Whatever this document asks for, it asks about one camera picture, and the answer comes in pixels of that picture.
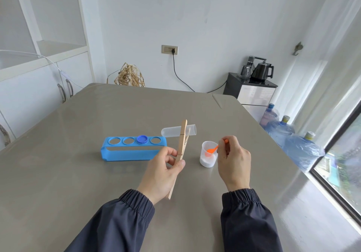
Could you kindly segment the orange plastic spoon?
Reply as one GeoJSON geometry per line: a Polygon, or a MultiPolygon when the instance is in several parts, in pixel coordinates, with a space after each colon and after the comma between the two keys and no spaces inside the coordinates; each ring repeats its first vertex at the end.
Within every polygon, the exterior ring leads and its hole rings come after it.
{"type": "MultiPolygon", "coordinates": [[[[225,144],[229,143],[229,140],[224,139],[224,143],[225,144]]],[[[211,155],[213,155],[217,151],[217,149],[218,149],[218,145],[215,148],[207,149],[206,152],[205,152],[205,156],[210,157],[211,155]]]]}

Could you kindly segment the blue test tube rack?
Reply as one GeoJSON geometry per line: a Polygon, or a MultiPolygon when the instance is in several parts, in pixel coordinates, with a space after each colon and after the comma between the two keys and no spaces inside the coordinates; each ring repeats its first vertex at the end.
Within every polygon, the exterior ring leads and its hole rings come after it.
{"type": "Polygon", "coordinates": [[[137,136],[107,137],[100,150],[104,161],[147,161],[158,154],[160,148],[167,146],[163,136],[148,136],[146,144],[138,144],[137,136]]]}

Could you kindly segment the plastic-wrapped blue water jug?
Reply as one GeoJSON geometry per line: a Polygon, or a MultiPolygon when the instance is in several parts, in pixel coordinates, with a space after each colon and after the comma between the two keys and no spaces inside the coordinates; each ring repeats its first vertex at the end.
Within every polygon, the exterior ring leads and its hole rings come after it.
{"type": "Polygon", "coordinates": [[[309,172],[315,162],[325,156],[325,150],[313,142],[315,133],[308,131],[305,136],[296,134],[290,135],[285,139],[282,147],[287,156],[304,173],[309,172]]]}

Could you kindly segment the white powder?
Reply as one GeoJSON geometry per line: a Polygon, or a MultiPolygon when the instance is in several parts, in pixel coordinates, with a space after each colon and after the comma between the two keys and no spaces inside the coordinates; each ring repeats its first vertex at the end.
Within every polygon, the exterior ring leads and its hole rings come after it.
{"type": "Polygon", "coordinates": [[[209,157],[201,155],[200,164],[205,168],[212,168],[216,163],[217,155],[211,155],[209,157]]]}

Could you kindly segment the white cabinet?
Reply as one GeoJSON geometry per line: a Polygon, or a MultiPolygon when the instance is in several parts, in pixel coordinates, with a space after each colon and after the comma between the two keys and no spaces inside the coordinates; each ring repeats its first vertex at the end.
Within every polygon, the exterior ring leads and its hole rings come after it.
{"type": "Polygon", "coordinates": [[[65,79],[74,95],[95,81],[82,0],[0,0],[0,124],[11,143],[62,104],[58,83],[70,99],[65,79]]]}

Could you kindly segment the person's right forearm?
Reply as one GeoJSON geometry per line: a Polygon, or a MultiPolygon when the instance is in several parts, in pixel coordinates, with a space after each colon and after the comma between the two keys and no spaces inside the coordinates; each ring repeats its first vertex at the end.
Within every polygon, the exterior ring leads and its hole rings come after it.
{"type": "Polygon", "coordinates": [[[222,205],[224,252],[283,252],[273,215],[254,189],[224,193],[222,205]]]}

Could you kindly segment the pink-tinted water jug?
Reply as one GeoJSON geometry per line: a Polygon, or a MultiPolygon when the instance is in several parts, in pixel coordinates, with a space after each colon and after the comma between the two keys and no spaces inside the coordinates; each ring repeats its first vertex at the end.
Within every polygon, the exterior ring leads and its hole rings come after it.
{"type": "Polygon", "coordinates": [[[267,124],[270,121],[279,120],[279,112],[277,109],[274,108],[274,106],[274,104],[270,103],[260,120],[259,124],[263,129],[266,128],[267,124]]]}

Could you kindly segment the small clear plastic cup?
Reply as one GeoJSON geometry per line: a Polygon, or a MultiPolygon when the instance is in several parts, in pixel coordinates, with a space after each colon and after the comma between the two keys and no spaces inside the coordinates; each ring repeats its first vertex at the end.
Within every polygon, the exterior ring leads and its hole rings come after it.
{"type": "Polygon", "coordinates": [[[202,149],[201,149],[201,154],[200,155],[205,155],[205,152],[207,149],[212,149],[215,148],[218,144],[213,142],[213,141],[205,141],[202,143],[202,149]]]}

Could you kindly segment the black electric kettle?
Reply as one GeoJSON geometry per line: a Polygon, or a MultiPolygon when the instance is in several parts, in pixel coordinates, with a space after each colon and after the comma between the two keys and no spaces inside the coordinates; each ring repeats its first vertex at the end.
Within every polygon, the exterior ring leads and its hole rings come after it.
{"type": "Polygon", "coordinates": [[[259,63],[255,70],[251,74],[251,78],[257,79],[259,81],[265,81],[267,78],[273,78],[274,66],[271,63],[266,63],[263,61],[259,63]]]}

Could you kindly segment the wooden test tube clamp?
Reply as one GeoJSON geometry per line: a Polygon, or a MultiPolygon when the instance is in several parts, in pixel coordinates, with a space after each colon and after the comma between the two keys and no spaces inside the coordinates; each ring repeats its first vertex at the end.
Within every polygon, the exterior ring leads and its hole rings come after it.
{"type": "Polygon", "coordinates": [[[177,165],[179,161],[183,158],[184,151],[187,145],[188,136],[186,135],[186,127],[187,127],[187,120],[184,119],[182,121],[181,127],[180,127],[180,134],[179,134],[179,140],[178,140],[178,150],[177,150],[177,157],[175,159],[175,163],[173,165],[173,168],[177,168],[177,165]]]}

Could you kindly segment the person's right hand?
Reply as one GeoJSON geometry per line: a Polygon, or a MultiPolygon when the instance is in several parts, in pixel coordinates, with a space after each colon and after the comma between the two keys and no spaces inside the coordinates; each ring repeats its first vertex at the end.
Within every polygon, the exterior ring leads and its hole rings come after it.
{"type": "Polygon", "coordinates": [[[228,192],[249,189],[251,154],[240,146],[235,136],[225,136],[221,140],[228,139],[226,144],[226,160],[218,163],[218,172],[228,192]]]}

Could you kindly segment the person's left hand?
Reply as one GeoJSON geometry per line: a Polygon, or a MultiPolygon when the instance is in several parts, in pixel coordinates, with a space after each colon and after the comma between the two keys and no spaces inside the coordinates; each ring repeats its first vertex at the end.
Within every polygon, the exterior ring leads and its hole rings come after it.
{"type": "Polygon", "coordinates": [[[172,166],[165,163],[166,156],[177,157],[177,150],[164,146],[158,154],[148,162],[147,169],[137,188],[153,205],[164,199],[171,191],[178,175],[169,175],[172,166]]]}

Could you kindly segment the person's left forearm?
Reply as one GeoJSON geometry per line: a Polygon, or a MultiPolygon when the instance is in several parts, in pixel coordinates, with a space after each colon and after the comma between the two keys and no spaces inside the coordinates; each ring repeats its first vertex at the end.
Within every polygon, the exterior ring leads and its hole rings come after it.
{"type": "Polygon", "coordinates": [[[145,195],[129,189],[101,206],[64,252],[139,252],[154,213],[145,195]]]}

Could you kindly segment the black water dispenser cabinet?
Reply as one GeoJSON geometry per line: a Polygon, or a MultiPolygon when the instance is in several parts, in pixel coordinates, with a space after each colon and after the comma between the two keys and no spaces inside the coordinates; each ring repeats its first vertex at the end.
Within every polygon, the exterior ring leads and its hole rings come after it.
{"type": "Polygon", "coordinates": [[[243,80],[237,73],[229,72],[223,94],[235,97],[259,123],[277,87],[268,80],[243,80]]]}

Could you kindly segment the woven straw basket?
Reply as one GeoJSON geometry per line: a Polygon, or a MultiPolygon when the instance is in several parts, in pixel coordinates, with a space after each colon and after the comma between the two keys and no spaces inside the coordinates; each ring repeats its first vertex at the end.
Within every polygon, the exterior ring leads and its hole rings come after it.
{"type": "Polygon", "coordinates": [[[109,77],[117,73],[114,79],[115,85],[145,87],[145,81],[141,71],[136,65],[124,63],[120,70],[114,71],[107,76],[106,84],[109,84],[109,77]]]}

